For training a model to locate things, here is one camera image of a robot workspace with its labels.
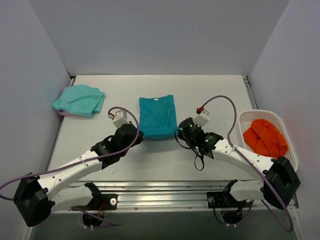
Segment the teal t-shirt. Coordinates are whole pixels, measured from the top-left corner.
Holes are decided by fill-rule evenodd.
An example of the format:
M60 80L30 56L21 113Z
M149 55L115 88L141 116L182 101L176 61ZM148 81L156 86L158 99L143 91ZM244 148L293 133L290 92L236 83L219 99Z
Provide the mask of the teal t-shirt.
M139 126L146 138L172 137L178 129L174 96L139 98Z

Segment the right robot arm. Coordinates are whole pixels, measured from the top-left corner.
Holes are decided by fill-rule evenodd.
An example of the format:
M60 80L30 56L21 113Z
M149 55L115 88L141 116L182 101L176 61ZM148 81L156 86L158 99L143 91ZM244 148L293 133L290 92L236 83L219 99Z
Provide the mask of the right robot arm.
M223 203L234 206L243 201L266 201L275 208L287 207L301 185L290 161L259 155L214 132L204 132L191 117L178 126L177 136L201 157L226 162L254 177L253 180L231 180L222 191Z

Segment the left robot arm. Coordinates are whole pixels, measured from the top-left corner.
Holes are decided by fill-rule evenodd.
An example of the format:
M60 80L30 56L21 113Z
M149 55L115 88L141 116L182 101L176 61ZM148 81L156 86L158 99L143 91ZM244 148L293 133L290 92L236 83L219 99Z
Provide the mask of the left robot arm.
M105 197L98 187L87 182L69 186L81 178L103 170L125 156L129 148L143 141L144 133L130 123L119 127L114 135L96 143L80 157L43 176L21 179L13 202L28 227L34 227L51 213L61 210L82 211L115 208L115 202Z

